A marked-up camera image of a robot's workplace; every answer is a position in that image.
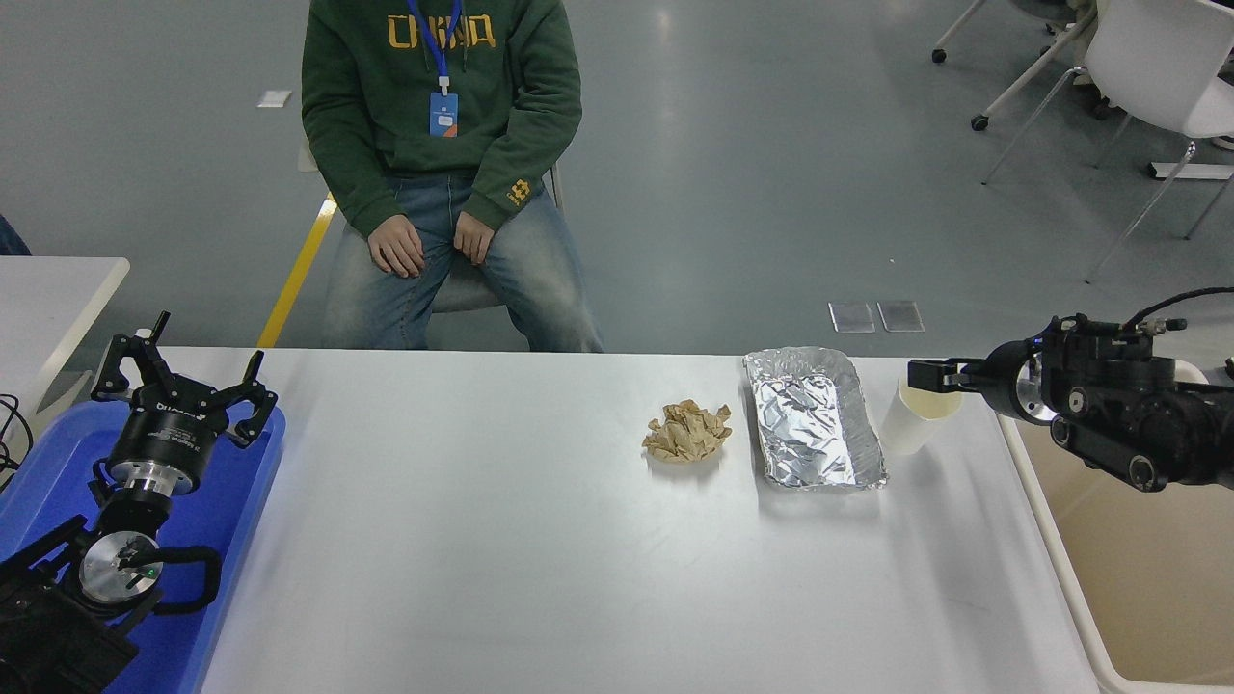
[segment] crumpled paper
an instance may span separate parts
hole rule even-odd
[[[664,425],[655,419],[648,424],[652,433],[643,438],[647,452],[666,463],[692,463],[701,461],[724,443],[733,433],[724,426],[732,416],[728,405],[716,414],[698,408],[694,400],[682,400],[676,405],[664,406]]]

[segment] green hoodie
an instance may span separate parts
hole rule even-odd
[[[420,0],[438,41],[452,0]],[[560,0],[469,0],[445,51],[457,137],[428,135],[433,62],[405,0],[312,0],[305,133],[343,215],[368,236],[404,214],[385,177],[475,172],[463,206],[494,230],[531,200],[582,117]]]

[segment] blue tray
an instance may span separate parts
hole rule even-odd
[[[230,411],[232,421],[251,414],[247,404]],[[99,508],[86,483],[94,479],[94,462],[111,452],[127,419],[127,403],[83,403],[47,429],[0,495],[0,558],[77,514],[94,527]],[[128,635],[141,652],[106,689],[107,694],[194,694],[199,689],[279,467],[285,429],[286,420],[275,409],[248,448],[242,451],[220,437],[201,488],[173,499],[172,516],[159,530],[158,543],[209,545],[217,550],[223,558],[218,598],[196,614],[146,617]],[[159,582],[167,593],[164,599],[174,601],[195,598],[201,584],[200,564],[168,564]]]

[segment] robotic hand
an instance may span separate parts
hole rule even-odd
[[[1140,491],[1170,482],[1234,489],[1234,388],[1176,382],[1174,359],[1154,357],[1153,338],[1187,322],[1143,320],[1191,295],[1125,324],[1055,316],[985,359],[913,359],[908,385],[980,393],[995,411],[1049,426],[1058,446]]]
[[[201,484],[218,436],[247,447],[278,396],[257,380],[262,352],[253,354],[243,380],[223,390],[172,373],[157,348],[167,320],[163,312],[148,338],[115,336],[90,394],[130,404],[111,454],[95,463],[90,489],[100,512],[94,529],[74,516],[0,563],[0,694],[102,692],[137,656],[127,635],[147,615],[194,612],[218,594],[218,553],[204,546],[160,547],[158,531],[172,498]],[[142,377],[131,393],[120,370],[125,358]],[[232,425],[227,409],[243,400],[252,403],[253,415]],[[162,601],[159,577],[169,563],[204,564],[200,596]]]

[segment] hoodie sleeve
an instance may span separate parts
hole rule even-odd
[[[532,0],[510,37],[515,105],[480,162],[464,211],[492,228],[515,216],[582,120],[579,61],[560,0]]]
[[[343,216],[368,236],[402,210],[378,162],[355,58],[328,26],[326,5],[313,0],[308,10],[300,115],[308,147]]]

